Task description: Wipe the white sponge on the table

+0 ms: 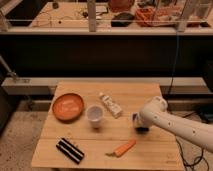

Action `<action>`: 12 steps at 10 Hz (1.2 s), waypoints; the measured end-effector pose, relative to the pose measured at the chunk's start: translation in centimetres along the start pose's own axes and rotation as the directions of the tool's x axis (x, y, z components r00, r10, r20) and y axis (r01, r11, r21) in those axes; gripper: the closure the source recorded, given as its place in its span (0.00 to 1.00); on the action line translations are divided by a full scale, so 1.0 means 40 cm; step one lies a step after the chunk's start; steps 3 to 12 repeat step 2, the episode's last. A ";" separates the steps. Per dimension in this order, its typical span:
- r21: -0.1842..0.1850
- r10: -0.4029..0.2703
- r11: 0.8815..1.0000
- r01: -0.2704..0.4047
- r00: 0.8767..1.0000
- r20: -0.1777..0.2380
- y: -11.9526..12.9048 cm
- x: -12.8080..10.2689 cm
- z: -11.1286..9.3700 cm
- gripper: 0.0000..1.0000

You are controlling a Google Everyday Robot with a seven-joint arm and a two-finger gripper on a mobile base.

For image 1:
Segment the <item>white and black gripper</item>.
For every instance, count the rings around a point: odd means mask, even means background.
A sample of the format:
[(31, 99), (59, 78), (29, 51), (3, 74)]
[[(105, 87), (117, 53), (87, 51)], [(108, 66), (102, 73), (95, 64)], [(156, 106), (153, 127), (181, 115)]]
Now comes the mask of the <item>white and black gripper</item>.
[(145, 127), (142, 124), (140, 115), (138, 113), (134, 113), (132, 115), (132, 123), (133, 123), (133, 127), (137, 133), (145, 133), (145, 132), (149, 131), (149, 128)]

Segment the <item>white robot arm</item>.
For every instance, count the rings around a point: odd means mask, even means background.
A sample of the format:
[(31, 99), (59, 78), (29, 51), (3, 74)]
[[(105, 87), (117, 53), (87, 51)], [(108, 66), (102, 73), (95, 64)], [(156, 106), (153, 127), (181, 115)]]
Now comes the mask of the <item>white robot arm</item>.
[(155, 125), (213, 153), (213, 125), (171, 115), (167, 108), (164, 98), (153, 97), (132, 115), (134, 128), (147, 132)]

